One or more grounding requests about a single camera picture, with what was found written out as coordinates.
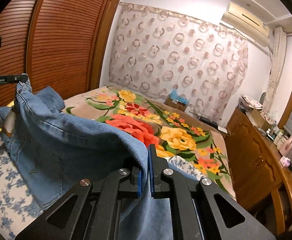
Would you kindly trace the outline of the blue denim jeans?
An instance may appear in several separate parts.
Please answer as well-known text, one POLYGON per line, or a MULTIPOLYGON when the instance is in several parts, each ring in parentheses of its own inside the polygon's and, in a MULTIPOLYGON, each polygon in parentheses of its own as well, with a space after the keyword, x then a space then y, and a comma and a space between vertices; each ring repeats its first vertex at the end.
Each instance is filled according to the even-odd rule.
POLYGON ((141 195, 122 200, 117 239, 174 239, 170 202, 151 195, 149 146, 108 124, 64 114, 50 87, 33 94, 16 83, 14 106, 3 107, 2 138, 22 178, 46 210, 83 179, 121 168, 141 170, 141 195))

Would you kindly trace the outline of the brown wooden dresser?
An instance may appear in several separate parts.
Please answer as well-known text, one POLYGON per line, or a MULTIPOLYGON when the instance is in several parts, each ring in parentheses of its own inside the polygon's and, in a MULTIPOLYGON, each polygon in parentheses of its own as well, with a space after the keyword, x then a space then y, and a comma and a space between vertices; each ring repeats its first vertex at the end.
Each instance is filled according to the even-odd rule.
POLYGON ((237 202, 274 235, 292 228, 292 171, 282 166, 273 142, 235 108, 225 138, 237 202))

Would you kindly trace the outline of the floral fleece blanket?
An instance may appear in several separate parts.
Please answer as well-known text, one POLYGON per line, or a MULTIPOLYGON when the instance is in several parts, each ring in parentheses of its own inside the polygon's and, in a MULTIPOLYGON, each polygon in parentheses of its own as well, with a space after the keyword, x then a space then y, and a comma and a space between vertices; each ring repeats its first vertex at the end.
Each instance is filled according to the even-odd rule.
POLYGON ((232 185, 222 135, 190 115, 114 86, 103 86, 64 102, 64 113, 118 128, 146 146, 155 145, 159 157, 200 179, 213 180, 232 198, 232 185))

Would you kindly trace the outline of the blue white floral quilt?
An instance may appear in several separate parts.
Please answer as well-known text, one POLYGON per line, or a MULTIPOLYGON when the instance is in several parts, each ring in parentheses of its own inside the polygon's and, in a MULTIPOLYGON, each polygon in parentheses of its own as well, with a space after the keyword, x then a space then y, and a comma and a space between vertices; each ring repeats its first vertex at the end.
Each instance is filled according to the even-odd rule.
POLYGON ((42 213, 0 138, 0 234, 15 239, 42 213))

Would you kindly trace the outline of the brown louvered wardrobe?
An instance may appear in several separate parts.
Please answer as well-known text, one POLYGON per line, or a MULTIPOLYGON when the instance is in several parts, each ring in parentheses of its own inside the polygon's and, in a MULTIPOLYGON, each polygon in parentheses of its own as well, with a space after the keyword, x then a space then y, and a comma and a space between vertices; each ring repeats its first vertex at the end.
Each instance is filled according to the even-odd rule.
POLYGON ((26 73, 64 99, 99 86, 117 0, 9 0, 0 12, 0 76, 26 73))

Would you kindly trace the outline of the cardboard box on dresser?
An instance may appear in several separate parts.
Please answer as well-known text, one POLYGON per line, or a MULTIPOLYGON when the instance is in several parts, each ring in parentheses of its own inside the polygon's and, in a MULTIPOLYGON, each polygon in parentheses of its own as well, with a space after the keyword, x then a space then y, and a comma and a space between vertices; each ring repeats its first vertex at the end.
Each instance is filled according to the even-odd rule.
POLYGON ((261 111, 257 109, 253 109, 250 112, 246 112, 246 115, 253 126, 257 128, 261 128, 262 130, 266 131, 272 127, 272 124, 267 122, 267 120, 261 116, 261 111))

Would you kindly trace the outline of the cardboard box with blue cloth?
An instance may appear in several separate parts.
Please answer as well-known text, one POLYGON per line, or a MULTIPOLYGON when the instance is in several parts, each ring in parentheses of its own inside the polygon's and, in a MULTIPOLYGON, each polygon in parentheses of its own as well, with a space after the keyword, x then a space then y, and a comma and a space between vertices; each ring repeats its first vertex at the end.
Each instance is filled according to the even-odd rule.
POLYGON ((189 100, 184 95, 177 94, 177 90, 173 89, 167 96, 165 105, 178 109, 179 111, 185 112, 188 107, 189 100))

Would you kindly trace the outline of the circle patterned sheer curtain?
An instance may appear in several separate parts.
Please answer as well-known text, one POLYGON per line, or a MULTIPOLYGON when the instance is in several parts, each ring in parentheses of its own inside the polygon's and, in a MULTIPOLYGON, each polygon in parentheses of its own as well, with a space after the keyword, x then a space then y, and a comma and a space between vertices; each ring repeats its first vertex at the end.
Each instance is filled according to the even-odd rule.
POLYGON ((161 8, 120 4, 109 80, 153 99, 175 90, 217 124, 245 79, 248 42, 220 25, 161 8))

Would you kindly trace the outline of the white wall air conditioner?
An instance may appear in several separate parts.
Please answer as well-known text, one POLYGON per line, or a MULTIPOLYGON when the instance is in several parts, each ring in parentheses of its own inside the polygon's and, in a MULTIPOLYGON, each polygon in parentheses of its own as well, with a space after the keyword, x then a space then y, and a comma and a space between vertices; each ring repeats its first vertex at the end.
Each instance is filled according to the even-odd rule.
POLYGON ((262 47, 269 45, 269 27, 257 16, 239 5, 229 3, 221 20, 248 35, 262 47))

